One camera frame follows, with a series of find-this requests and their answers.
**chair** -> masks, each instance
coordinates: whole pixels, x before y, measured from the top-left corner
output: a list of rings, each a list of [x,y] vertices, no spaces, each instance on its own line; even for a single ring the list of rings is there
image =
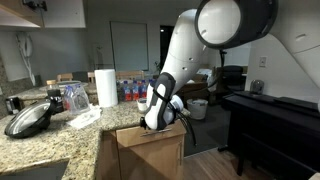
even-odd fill
[[[73,79],[72,73],[65,73],[65,74],[58,74],[57,75],[58,82],[60,82],[60,81],[72,81],[72,79]]]
[[[95,75],[94,72],[88,72],[88,82],[89,83],[95,83]]]
[[[242,74],[242,66],[225,66],[223,67],[222,84],[232,92],[244,91],[246,78]]]
[[[144,79],[144,71],[117,71],[116,72],[116,79],[128,79],[128,80],[135,80],[135,79]]]

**white cabinet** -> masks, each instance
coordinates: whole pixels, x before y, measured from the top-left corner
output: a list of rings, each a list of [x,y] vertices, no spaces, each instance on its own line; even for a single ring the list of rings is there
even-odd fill
[[[0,1],[0,25],[44,28],[85,28],[84,1],[87,0],[34,0],[45,1],[48,11],[31,10],[23,0]]]

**wall outlet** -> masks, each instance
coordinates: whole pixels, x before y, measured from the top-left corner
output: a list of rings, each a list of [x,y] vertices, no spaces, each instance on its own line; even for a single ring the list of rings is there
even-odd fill
[[[266,67],[267,66],[267,57],[261,56],[259,61],[259,67]]]

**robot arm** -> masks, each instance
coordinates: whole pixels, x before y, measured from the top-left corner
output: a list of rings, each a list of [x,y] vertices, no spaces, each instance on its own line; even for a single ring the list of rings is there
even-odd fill
[[[146,125],[161,130],[173,121],[170,100],[197,72],[207,47],[223,50],[262,38],[276,20],[272,34],[320,87],[320,64],[316,63],[320,57],[318,7],[318,0],[281,0],[278,14],[278,0],[203,0],[197,10],[182,13],[164,68],[156,84],[148,87]]]

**paper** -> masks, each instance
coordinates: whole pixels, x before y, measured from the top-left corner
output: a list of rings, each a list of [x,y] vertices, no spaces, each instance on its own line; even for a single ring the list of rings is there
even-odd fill
[[[94,71],[100,107],[111,107],[118,104],[116,73],[114,69]]]
[[[67,122],[72,127],[75,127],[77,129],[81,129],[83,127],[88,126],[89,124],[93,123],[101,116],[101,109],[99,106],[92,106],[90,104],[91,110],[80,114],[78,117],[76,117],[74,120]]]

